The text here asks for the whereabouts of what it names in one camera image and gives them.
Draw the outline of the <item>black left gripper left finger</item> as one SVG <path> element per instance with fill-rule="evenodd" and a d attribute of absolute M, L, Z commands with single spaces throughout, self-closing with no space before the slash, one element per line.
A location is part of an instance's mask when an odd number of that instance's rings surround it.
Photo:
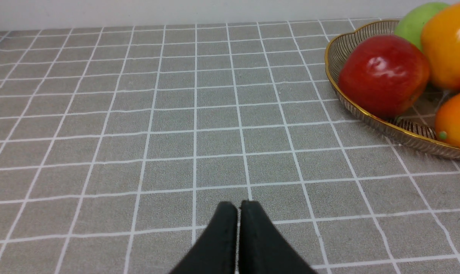
<path fill-rule="evenodd" d="M 236 269 L 237 208 L 219 202 L 198 240 L 171 274 L 233 274 Z"/>

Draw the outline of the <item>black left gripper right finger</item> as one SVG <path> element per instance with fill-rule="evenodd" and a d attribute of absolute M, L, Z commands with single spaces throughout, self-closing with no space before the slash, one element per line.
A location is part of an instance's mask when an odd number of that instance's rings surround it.
<path fill-rule="evenodd" d="M 258 201 L 242 201 L 240 274 L 315 274 L 271 222 Z"/>

